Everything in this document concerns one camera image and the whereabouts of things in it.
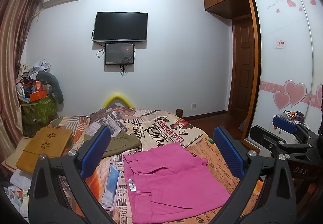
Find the wooden lap desk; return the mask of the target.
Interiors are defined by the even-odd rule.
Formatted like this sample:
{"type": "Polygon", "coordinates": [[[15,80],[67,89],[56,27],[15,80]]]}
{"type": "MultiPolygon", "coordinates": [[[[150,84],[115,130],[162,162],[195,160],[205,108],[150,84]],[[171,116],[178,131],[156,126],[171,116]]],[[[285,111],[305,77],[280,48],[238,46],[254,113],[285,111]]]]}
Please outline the wooden lap desk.
{"type": "Polygon", "coordinates": [[[71,136],[70,129],[42,128],[24,148],[16,167],[33,174],[39,156],[41,154],[46,154],[49,158],[62,156],[71,136]]]}

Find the olive green folded garment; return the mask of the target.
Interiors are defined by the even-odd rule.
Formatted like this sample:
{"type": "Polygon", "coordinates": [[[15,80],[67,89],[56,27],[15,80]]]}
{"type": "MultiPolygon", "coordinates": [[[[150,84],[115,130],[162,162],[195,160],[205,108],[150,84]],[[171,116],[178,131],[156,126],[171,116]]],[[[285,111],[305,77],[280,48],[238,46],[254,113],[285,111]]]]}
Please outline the olive green folded garment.
{"type": "Polygon", "coordinates": [[[111,138],[102,158],[119,155],[140,146],[141,142],[135,134],[127,134],[125,131],[121,130],[117,136],[111,138]]]}

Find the brown wooden door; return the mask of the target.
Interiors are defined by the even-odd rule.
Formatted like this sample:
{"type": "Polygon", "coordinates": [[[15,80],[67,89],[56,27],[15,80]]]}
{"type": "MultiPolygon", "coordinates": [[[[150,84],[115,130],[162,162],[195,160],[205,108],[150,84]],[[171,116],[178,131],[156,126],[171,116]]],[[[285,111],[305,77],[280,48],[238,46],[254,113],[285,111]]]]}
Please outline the brown wooden door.
{"type": "Polygon", "coordinates": [[[233,72],[229,115],[243,122],[248,114],[254,80],[255,39],[252,17],[233,20],[233,72]]]}

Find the black wall television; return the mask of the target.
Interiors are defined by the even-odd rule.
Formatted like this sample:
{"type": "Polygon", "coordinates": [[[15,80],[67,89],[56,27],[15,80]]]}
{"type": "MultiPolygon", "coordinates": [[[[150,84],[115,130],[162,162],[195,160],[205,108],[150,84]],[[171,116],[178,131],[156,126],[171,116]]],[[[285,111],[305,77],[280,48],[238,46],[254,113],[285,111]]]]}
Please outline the black wall television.
{"type": "Polygon", "coordinates": [[[147,41],[148,14],[139,12],[97,12],[94,42],[147,41]]]}

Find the green storage bag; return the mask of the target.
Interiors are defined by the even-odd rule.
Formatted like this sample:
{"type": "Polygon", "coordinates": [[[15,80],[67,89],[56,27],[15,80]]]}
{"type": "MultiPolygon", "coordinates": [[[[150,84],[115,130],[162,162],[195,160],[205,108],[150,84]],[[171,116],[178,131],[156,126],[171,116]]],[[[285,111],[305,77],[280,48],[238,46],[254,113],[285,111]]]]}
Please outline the green storage bag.
{"type": "Polygon", "coordinates": [[[20,101],[22,121],[27,124],[48,124],[57,115],[54,98],[50,95],[34,102],[20,101]]]}

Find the pink pants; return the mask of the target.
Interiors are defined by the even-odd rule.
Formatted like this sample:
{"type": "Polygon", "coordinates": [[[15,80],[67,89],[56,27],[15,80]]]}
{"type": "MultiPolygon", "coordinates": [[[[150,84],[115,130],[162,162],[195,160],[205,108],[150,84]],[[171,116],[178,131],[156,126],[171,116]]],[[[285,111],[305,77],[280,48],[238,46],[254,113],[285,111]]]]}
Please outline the pink pants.
{"type": "Polygon", "coordinates": [[[123,159],[133,223],[186,219],[220,208],[230,197],[209,171],[208,160],[179,143],[123,159]]]}

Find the orange box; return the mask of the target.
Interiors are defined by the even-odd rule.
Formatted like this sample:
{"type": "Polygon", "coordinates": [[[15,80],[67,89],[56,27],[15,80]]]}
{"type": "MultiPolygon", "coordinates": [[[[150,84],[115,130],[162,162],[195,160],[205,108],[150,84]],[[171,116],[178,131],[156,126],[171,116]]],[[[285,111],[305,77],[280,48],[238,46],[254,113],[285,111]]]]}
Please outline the orange box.
{"type": "Polygon", "coordinates": [[[47,95],[48,93],[46,90],[39,90],[39,91],[35,91],[34,93],[31,93],[29,95],[29,98],[31,102],[34,102],[47,97],[47,95]]]}

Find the striped pink curtain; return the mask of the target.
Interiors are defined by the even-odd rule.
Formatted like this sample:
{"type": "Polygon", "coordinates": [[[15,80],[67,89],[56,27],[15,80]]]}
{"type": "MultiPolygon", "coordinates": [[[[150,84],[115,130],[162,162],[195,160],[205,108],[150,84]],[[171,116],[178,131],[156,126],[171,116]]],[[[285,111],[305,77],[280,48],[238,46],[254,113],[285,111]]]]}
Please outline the striped pink curtain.
{"type": "Polygon", "coordinates": [[[32,18],[41,0],[1,0],[1,161],[22,138],[16,79],[32,18]]]}

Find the small black wall monitor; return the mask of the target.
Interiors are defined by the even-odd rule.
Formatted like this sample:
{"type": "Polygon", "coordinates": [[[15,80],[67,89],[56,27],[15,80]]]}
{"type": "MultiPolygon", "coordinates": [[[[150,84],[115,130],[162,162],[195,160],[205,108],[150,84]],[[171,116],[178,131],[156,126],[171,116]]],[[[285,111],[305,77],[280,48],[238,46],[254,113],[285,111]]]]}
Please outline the small black wall monitor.
{"type": "Polygon", "coordinates": [[[105,65],[133,65],[134,43],[106,43],[105,65]]]}

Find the grey plush toy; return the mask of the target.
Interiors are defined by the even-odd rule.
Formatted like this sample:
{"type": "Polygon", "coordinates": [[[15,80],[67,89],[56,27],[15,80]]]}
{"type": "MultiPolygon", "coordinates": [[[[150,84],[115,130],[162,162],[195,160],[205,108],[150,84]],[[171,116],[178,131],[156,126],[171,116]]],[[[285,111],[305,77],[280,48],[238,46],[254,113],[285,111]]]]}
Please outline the grey plush toy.
{"type": "Polygon", "coordinates": [[[64,96],[59,81],[54,75],[50,72],[39,71],[36,80],[40,80],[43,84],[49,85],[49,94],[53,95],[59,104],[64,102],[64,96]]]}

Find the white bedside cabinet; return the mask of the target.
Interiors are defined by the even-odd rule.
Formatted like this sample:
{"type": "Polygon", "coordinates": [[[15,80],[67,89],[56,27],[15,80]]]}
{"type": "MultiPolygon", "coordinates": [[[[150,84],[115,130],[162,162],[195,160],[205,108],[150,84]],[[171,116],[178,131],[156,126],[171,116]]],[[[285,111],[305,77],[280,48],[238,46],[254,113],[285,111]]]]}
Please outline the white bedside cabinet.
{"type": "Polygon", "coordinates": [[[272,120],[271,125],[269,127],[269,131],[271,133],[275,134],[276,136],[284,139],[287,144],[300,144],[298,138],[296,138],[295,135],[287,133],[286,131],[283,131],[279,127],[274,126],[273,125],[273,120],[272,120]]]}

